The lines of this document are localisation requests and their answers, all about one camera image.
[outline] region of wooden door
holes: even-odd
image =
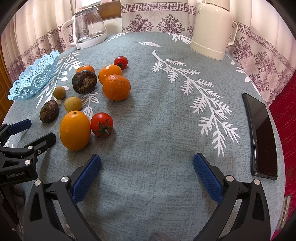
[[[11,87],[12,84],[5,66],[0,40],[0,125],[12,105],[12,101],[7,98]]]

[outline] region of red cushion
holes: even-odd
[[[285,196],[291,195],[287,220],[296,207],[296,75],[292,76],[281,94],[269,107],[283,147],[286,189]]]

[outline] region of blue gripper pad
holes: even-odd
[[[199,154],[194,156],[193,167],[202,180],[211,199],[220,204],[223,200],[222,186]]]
[[[74,205],[76,205],[78,202],[83,201],[92,182],[98,175],[101,166],[101,158],[98,155],[95,155],[73,185],[71,199]]]
[[[29,129],[31,125],[32,125],[32,122],[29,119],[22,120],[18,123],[11,125],[9,128],[8,134],[15,135],[17,133],[20,133],[21,131]]]

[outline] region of coffee pot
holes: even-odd
[[[66,28],[73,23],[73,43],[66,37]],[[97,7],[86,8],[73,15],[61,28],[62,37],[68,47],[76,46],[84,49],[103,42],[107,37],[107,30]]]
[[[229,12],[230,0],[203,0],[197,7],[190,47],[205,56],[223,60],[227,45],[233,45],[237,23]],[[232,24],[234,30],[229,41]]]

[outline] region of blue plastic basket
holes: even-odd
[[[52,51],[29,65],[9,90],[10,100],[24,100],[37,94],[50,80],[59,59],[59,51]]]

